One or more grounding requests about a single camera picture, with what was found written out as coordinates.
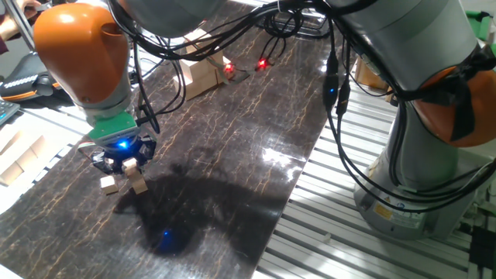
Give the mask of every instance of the cable connector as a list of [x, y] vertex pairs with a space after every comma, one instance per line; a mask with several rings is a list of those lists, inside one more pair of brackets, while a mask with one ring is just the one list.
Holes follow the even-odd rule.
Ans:
[[138, 74], [135, 70], [129, 72], [129, 83], [137, 84], [138, 83]]
[[325, 109], [330, 110], [338, 99], [339, 77], [338, 77], [338, 60], [336, 53], [331, 51], [327, 59], [327, 70], [325, 71], [325, 80], [322, 89], [322, 100]]
[[336, 107], [336, 114], [338, 116], [343, 116], [348, 108], [348, 100], [350, 99], [350, 80], [346, 77], [346, 80], [341, 85], [339, 90], [338, 105]]

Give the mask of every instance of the blue led light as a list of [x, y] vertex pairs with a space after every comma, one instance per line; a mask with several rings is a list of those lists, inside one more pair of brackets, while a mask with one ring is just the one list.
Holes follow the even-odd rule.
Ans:
[[127, 149], [129, 147], [129, 144], [127, 143], [127, 141], [123, 140], [119, 143], [117, 143], [117, 145], [121, 148], [121, 149]]

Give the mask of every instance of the red led light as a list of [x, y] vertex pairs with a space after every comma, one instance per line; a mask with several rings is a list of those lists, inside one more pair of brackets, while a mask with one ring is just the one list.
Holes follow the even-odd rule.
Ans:
[[229, 71], [229, 72], [230, 72], [230, 71], [233, 71], [233, 70], [234, 70], [234, 66], [233, 66], [232, 64], [226, 64], [226, 66], [225, 66], [225, 70], [226, 70], [226, 71]]

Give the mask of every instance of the small wooden block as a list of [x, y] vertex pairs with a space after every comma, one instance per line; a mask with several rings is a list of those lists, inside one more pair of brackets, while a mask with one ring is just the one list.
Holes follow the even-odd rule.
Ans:
[[2, 155], [9, 147], [17, 142], [23, 132], [12, 125], [5, 125], [0, 130], [0, 155]]
[[14, 160], [24, 171], [26, 171], [37, 159], [36, 154], [30, 148], [34, 141], [36, 141], [36, 137], [34, 137], [33, 134], [23, 133], [22, 137], [2, 154], [0, 160], [2, 160], [2, 162]]
[[133, 184], [133, 189], [135, 193], [141, 194], [145, 191], [148, 191], [148, 187], [146, 186], [146, 182], [143, 179], [143, 175], [139, 175], [139, 177], [136, 175], [134, 176], [131, 180], [131, 183]]
[[15, 161], [8, 162], [0, 158], [0, 183], [9, 186], [22, 173], [22, 168]]
[[[177, 77], [173, 77], [173, 79], [174, 86], [177, 90], [179, 87], [179, 80]], [[184, 81], [186, 83], [186, 100], [190, 100], [218, 84], [217, 74], [215, 71], [209, 72], [207, 75], [199, 78], [195, 82], [186, 77], [184, 77]]]
[[50, 149], [50, 142], [45, 138], [45, 136], [40, 135], [38, 139], [31, 145], [31, 149], [38, 157], [41, 157]]
[[100, 178], [100, 185], [106, 195], [110, 195], [119, 191], [117, 184], [115, 184], [114, 177], [110, 175]]
[[34, 151], [31, 148], [27, 148], [26, 151], [16, 160], [16, 163], [22, 168], [23, 171], [27, 171], [37, 159], [38, 157]]
[[124, 166], [124, 174], [126, 174], [127, 177], [140, 173], [138, 170], [138, 162], [134, 158], [122, 162], [122, 165]]
[[179, 64], [184, 77], [191, 81], [203, 78], [211, 71], [211, 64], [206, 59], [202, 61], [180, 60]]

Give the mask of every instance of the desk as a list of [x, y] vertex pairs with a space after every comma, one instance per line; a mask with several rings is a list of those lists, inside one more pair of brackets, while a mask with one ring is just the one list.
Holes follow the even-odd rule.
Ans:
[[[227, 3], [206, 29], [251, 9]], [[254, 67], [268, 39], [252, 29], [225, 55]], [[104, 196], [73, 148], [0, 216], [0, 264], [24, 278], [249, 278], [324, 126], [328, 43], [289, 39], [276, 66], [160, 117], [143, 195]], [[171, 78], [146, 81], [154, 107]]]

